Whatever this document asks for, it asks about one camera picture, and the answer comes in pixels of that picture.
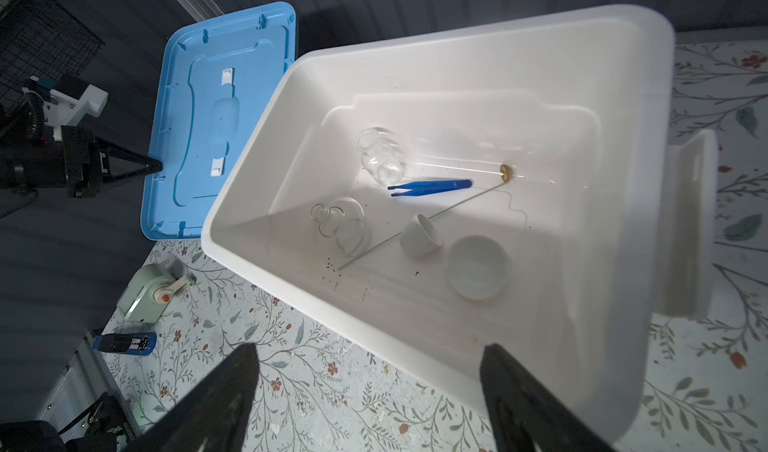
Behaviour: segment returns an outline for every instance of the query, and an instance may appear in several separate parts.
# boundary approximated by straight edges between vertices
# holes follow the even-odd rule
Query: cable
[[[13,214],[14,212],[16,212],[17,210],[25,208],[29,204],[33,203],[39,196],[40,196],[40,192],[37,189],[35,189],[34,191],[32,191],[32,197],[27,198],[21,204],[15,206],[15,207],[10,208],[10,209],[6,210],[3,213],[0,213],[0,219],[2,219],[4,217],[8,217],[11,214]]]
[[[43,126],[45,125],[45,113],[43,112],[43,98],[36,91],[38,83],[32,79],[24,81],[22,91],[27,98],[29,106],[29,124],[27,125],[27,139],[41,139]]]
[[[9,112],[5,113],[5,123],[0,128],[0,137],[5,136],[9,131],[13,131],[18,122],[29,116],[29,106],[26,98],[24,101],[16,104],[16,106]]]

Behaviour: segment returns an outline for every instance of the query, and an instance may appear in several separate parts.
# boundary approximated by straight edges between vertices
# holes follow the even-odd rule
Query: blue tweezers
[[[437,194],[456,189],[467,189],[472,187],[471,179],[462,180],[425,180],[422,182],[411,182],[402,186],[390,186],[387,189],[410,189],[408,192],[396,192],[392,197],[398,196],[426,196],[428,194]]]

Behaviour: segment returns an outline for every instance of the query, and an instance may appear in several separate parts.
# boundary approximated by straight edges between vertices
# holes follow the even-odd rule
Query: red flower print
[[[745,68],[759,69],[760,66],[765,63],[765,61],[768,61],[768,57],[752,54],[748,58],[742,59],[741,65],[743,65]]]
[[[735,368],[741,370],[746,367],[746,359],[739,352],[734,352],[729,358]]]

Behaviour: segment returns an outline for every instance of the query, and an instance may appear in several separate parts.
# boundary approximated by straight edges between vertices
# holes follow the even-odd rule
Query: wire cage
[[[22,100],[30,76],[78,75],[104,42],[56,0],[0,0],[0,104]]]

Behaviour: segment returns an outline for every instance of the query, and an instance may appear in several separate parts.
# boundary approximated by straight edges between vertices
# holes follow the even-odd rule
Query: floral tablecloth
[[[678,46],[670,135],[720,141],[715,293],[703,321],[654,315],[642,403],[619,450],[741,450],[768,437],[768,42]],[[190,273],[151,327],[151,356],[106,354],[148,428],[238,344],[261,379],[245,450],[494,450],[484,410],[419,383],[208,258],[158,242],[148,263]],[[136,330],[113,317],[106,332]]]

